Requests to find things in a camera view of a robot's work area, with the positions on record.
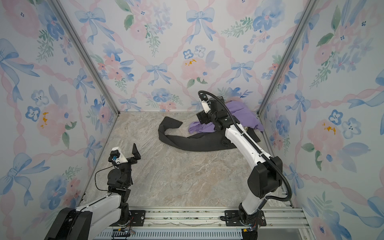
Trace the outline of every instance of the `blue flower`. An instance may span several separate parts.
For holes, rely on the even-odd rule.
[[[343,122],[341,127],[344,129],[343,136],[346,139],[351,139],[353,135],[361,134],[361,123],[354,118],[350,118],[348,122]]]
[[[281,0],[263,1],[262,5],[255,10],[254,30],[265,31],[276,27],[284,19],[284,5]]]
[[[345,208],[344,212],[352,214],[360,218],[360,220],[369,227],[379,228],[384,224],[384,201],[380,197],[370,197],[368,199],[368,206],[378,215],[373,217],[362,217],[357,214],[350,206],[345,203],[341,203]],[[384,238],[384,230],[379,233],[377,240]]]
[[[336,73],[338,73],[341,70],[345,69],[344,64],[348,62],[350,56],[347,57],[347,53],[344,54],[344,56],[338,57],[338,63],[333,64],[333,68],[336,68]]]
[[[163,15],[163,21],[164,21],[164,25],[167,26],[167,28],[169,29],[173,24],[170,23],[170,17],[166,17],[165,15]]]
[[[281,91],[281,93],[283,93],[285,89],[287,89],[287,85],[285,85],[285,83],[283,83],[283,84],[280,86],[280,91]]]
[[[44,91],[43,90],[34,90],[32,95],[31,95],[32,100],[35,101],[37,106],[42,106],[47,105],[49,103],[49,99],[47,96],[44,96]]]
[[[108,44],[103,43],[103,47],[103,52],[105,52],[108,57],[111,57],[111,55],[113,54],[115,56],[115,60],[120,62],[120,57],[118,55],[122,53],[122,50],[120,48],[115,49],[111,42],[108,42]]]
[[[47,31],[54,39],[58,40],[60,36],[64,35],[64,29],[46,1],[37,5],[37,11],[41,24],[46,26]]]
[[[355,71],[356,70],[356,66],[355,64],[360,62],[361,58],[359,57],[359,52],[355,53],[353,56],[352,56],[352,59],[348,62],[346,62],[346,64],[348,64],[348,69],[347,69],[347,73],[352,70],[352,71]]]
[[[196,111],[199,111],[203,108],[203,105],[201,104],[201,101],[191,101],[192,106],[196,106]]]
[[[367,54],[367,52],[371,51],[373,49],[373,47],[371,47],[371,43],[373,41],[373,38],[370,38],[368,40],[368,42],[364,45],[362,44],[360,46],[360,49],[361,49],[361,56],[365,57],[365,55]]]
[[[162,11],[160,11],[160,7],[154,6],[153,7],[153,12],[154,12],[154,16],[155,17],[160,18],[160,13],[162,13]]]
[[[161,33],[161,34],[163,34],[164,32],[163,32],[163,30],[165,30],[165,28],[163,27],[164,25],[163,25],[163,21],[159,21],[158,19],[156,19],[156,24],[155,24],[155,32],[156,33]]]
[[[39,116],[40,116],[40,108],[39,107],[34,108],[32,106],[29,106],[27,108],[27,111],[25,114],[26,118],[31,119],[32,121],[36,122],[37,119],[39,119]]]
[[[285,115],[280,115],[279,119],[276,121],[276,128],[279,131],[279,135],[282,137],[288,136],[290,127],[289,121]]]
[[[170,11],[170,8],[167,8],[167,5],[165,3],[163,3],[163,13],[165,13],[166,15],[169,15],[169,11]]]
[[[89,154],[92,154],[93,155],[93,165],[95,166],[95,163],[96,163],[96,160],[95,160],[95,150],[94,149],[97,149],[97,148],[101,148],[102,145],[100,145],[100,141],[98,141],[96,144],[95,144],[96,140],[95,138],[91,135],[89,137],[89,144],[87,146],[87,148],[85,149],[84,151],[84,154],[83,156],[88,158]]]
[[[165,88],[154,89],[152,92],[153,100],[155,102],[167,102],[172,98],[172,95]]]
[[[341,118],[343,117],[342,112],[338,112],[336,109],[334,109],[331,113],[331,115],[328,117],[328,119],[335,125],[341,124]]]
[[[291,174],[290,175],[286,175],[285,174],[285,172],[283,172],[284,173],[284,175],[286,175],[287,176],[287,178],[289,179],[289,180],[292,180],[293,178],[295,178],[294,180],[293,180],[293,182],[292,182],[292,192],[296,195],[296,187],[298,188],[298,189],[301,189],[301,188],[303,188],[304,187],[304,182],[303,182],[303,180],[299,177],[299,175],[297,174],[297,172],[296,172],[296,167],[295,167],[295,165],[293,164],[293,162],[291,162],[291,164],[289,165],[289,169],[291,170]]]
[[[40,195],[40,207],[53,210],[60,205],[61,197],[66,192],[67,179],[65,176],[56,175],[45,185],[45,190]]]
[[[199,56],[200,58],[204,57],[205,48],[203,48],[203,45],[197,45],[195,46],[195,55]]]
[[[187,51],[184,51],[183,54],[184,54],[184,59],[188,59],[188,58],[192,58],[193,57],[193,53],[191,52],[191,49],[188,49]]]

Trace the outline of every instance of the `black cloth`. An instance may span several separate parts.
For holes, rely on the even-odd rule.
[[[165,135],[165,131],[170,128],[179,128],[183,122],[176,119],[165,117],[159,125],[159,140],[172,147],[192,151],[192,152],[210,152],[224,149],[236,148],[231,141],[225,137],[225,130],[215,132],[200,132],[189,137]],[[249,128],[247,133],[255,142],[260,142],[253,129]]]

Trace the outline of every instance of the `gray marble surface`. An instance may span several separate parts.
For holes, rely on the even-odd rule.
[[[121,113],[101,155],[96,170],[109,167],[108,157],[113,147],[119,146],[125,157],[131,157],[136,143],[141,160],[132,165],[133,185],[128,199],[130,206],[179,206],[179,207],[237,207],[247,192],[247,178],[251,168],[238,149],[188,152],[176,149],[159,140],[158,126],[165,116],[184,122],[178,129],[166,134],[189,136],[188,126],[197,121],[194,112],[129,112]],[[262,140],[260,147],[267,149]],[[107,175],[111,170],[96,176],[100,189],[107,189]],[[103,196],[96,189],[92,177],[83,202],[88,203]],[[268,201],[269,206],[285,206]]]

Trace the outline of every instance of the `wall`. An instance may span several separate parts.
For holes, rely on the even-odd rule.
[[[0,6],[0,239],[41,240],[80,202],[115,115],[46,2]]]
[[[384,239],[383,10],[320,0],[265,111],[293,203],[318,240]]]
[[[61,4],[122,111],[196,111],[198,90],[258,109],[306,2]]]

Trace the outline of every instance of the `wire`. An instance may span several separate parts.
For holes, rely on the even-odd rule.
[[[112,165],[112,166],[110,166],[110,167],[106,167],[106,168],[101,169],[101,170],[98,170],[98,171],[95,173],[95,186],[96,186],[96,188],[99,189],[100,191],[106,191],[106,192],[108,192],[108,190],[103,190],[103,189],[100,189],[100,188],[97,187],[97,184],[96,184],[96,174],[97,174],[98,172],[100,172],[100,171],[103,171],[103,170],[105,170],[105,169],[111,168],[111,167],[113,167],[113,166],[114,166],[114,165]]]
[[[73,225],[74,225],[74,222],[76,221],[77,217],[80,215],[81,211],[83,211],[85,208],[86,208],[86,207],[83,207],[83,208],[76,214],[76,216],[72,219],[72,224],[71,224],[70,229],[69,229],[69,231],[68,231],[68,235],[67,235],[66,240],[68,240],[68,238],[69,238],[69,236],[70,236],[70,234],[71,234],[71,231],[72,231],[72,227],[73,227]]]
[[[283,180],[283,182],[284,182],[284,184],[285,184],[285,186],[287,188],[287,196],[282,198],[282,197],[276,197],[276,196],[269,195],[269,196],[266,196],[265,199],[275,199],[275,200],[278,200],[278,201],[281,201],[281,202],[289,201],[291,199],[291,197],[292,197],[292,189],[291,189],[291,186],[289,185],[288,180],[285,178],[284,174],[280,171],[280,169],[273,163],[273,161],[271,159],[267,158],[266,155],[262,154],[262,151],[256,146],[256,144],[246,134],[243,134],[244,132],[236,124],[236,121],[233,118],[232,113],[229,111],[227,106],[223,102],[221,102],[221,100],[217,96],[213,95],[210,92],[200,90],[200,91],[198,91],[199,97],[200,97],[201,93],[205,93],[205,94],[213,97],[215,100],[217,100],[225,108],[225,110],[227,111],[227,113],[228,113],[229,117],[231,118],[233,124],[235,125],[237,131],[239,131],[239,133],[242,134],[242,136],[252,145],[252,147],[257,151],[258,154],[261,154],[261,157],[267,162],[267,164],[269,166],[271,166],[280,175],[281,179]]]

